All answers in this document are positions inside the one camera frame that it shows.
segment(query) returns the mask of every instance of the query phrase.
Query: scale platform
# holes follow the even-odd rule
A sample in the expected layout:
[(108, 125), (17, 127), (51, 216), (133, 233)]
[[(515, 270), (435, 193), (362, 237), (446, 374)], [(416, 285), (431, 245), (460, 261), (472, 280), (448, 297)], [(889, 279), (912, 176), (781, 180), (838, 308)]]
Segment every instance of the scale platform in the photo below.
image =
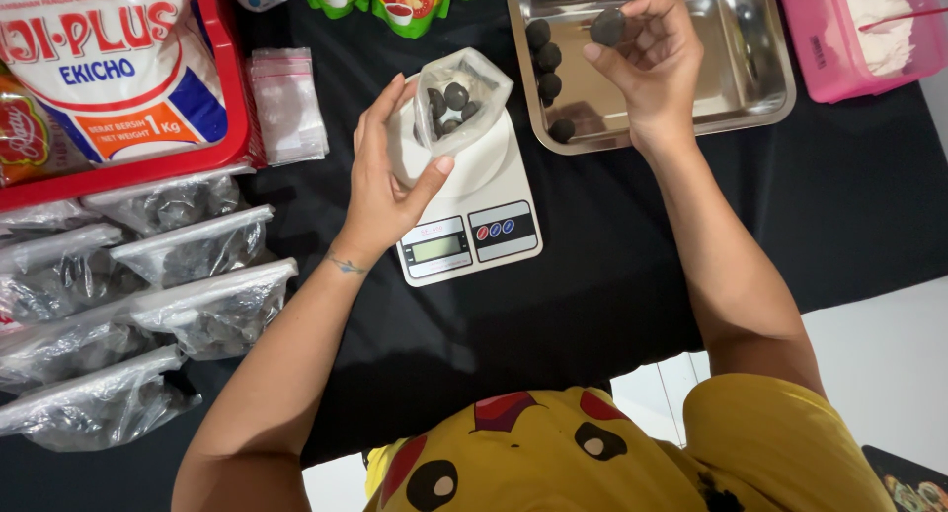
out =
[[(415, 141), (413, 126), (409, 101), (389, 120), (393, 173), (409, 189), (432, 160)], [(454, 157), (454, 170), (420, 221), (395, 245), (412, 286), (539, 255), (537, 211), (506, 110), (483, 138)]]

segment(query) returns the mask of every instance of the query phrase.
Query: pink plastic container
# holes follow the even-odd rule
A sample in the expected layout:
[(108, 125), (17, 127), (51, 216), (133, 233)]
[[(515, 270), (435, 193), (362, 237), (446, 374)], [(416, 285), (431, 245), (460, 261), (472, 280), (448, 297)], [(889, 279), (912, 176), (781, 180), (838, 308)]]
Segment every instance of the pink plastic container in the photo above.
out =
[[(907, 0), (912, 10), (939, 8), (939, 0)], [(814, 101), (836, 103), (882, 94), (948, 66), (948, 29), (942, 16), (912, 23), (915, 46), (903, 74), (876, 77), (866, 65), (846, 0), (783, 0), (796, 56)]]

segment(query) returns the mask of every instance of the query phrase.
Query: stainless steel tray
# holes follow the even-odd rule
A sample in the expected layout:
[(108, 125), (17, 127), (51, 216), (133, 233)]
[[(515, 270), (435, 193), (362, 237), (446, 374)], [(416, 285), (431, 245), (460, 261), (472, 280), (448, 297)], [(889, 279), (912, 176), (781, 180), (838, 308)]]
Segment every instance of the stainless steel tray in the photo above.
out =
[[(589, 24), (605, 8), (629, 0), (507, 0), (516, 55), (539, 141), (561, 155), (580, 155), (631, 145), (622, 95), (582, 57), (590, 42)], [(744, 129), (786, 118), (796, 103), (796, 84), (776, 0), (685, 0), (705, 45), (705, 61), (695, 95), (697, 134)], [(556, 74), (563, 90), (549, 108), (537, 94), (533, 62), (524, 28), (542, 18), (563, 63)], [(551, 139), (547, 129), (570, 118), (576, 134), (568, 144)]]

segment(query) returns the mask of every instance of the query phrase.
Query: table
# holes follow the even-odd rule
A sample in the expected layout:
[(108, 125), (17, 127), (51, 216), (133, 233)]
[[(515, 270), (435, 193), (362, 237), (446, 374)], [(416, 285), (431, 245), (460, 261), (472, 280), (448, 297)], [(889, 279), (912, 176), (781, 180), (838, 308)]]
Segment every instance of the table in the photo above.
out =
[[(631, 149), (567, 157), (539, 145), (505, 0), (452, 0), (419, 40), (369, 14), (328, 21), (304, 0), (242, 14), (241, 27), (248, 51), (313, 49), (332, 152), (242, 180), (251, 203), (277, 207), (267, 244), (303, 276), (342, 226), (358, 115), (397, 72), (465, 46), (515, 80), (507, 110), (544, 240), (536, 259), (417, 289), (386, 253), (355, 302), (304, 465), (421, 433), (494, 394), (594, 384), (701, 348), (648, 166)], [(801, 310), (948, 274), (948, 162), (918, 85), (820, 105), (794, 70), (787, 119), (699, 143)], [(0, 439), (4, 510), (167, 510), (184, 450), (237, 363), (189, 363), (205, 403), (130, 445), (56, 454)]]

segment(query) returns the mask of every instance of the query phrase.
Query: white flour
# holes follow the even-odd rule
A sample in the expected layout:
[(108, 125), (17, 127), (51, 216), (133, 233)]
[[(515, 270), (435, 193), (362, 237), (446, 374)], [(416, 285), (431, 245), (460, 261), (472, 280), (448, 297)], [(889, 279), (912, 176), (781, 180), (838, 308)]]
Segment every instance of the white flour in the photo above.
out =
[[(852, 21), (858, 28), (892, 16), (901, 16), (912, 11), (907, 0), (846, 0)], [(869, 70), (879, 77), (894, 77), (902, 74), (912, 52), (909, 37), (912, 35), (912, 20), (887, 23), (885, 32), (860, 32), (859, 45)]]

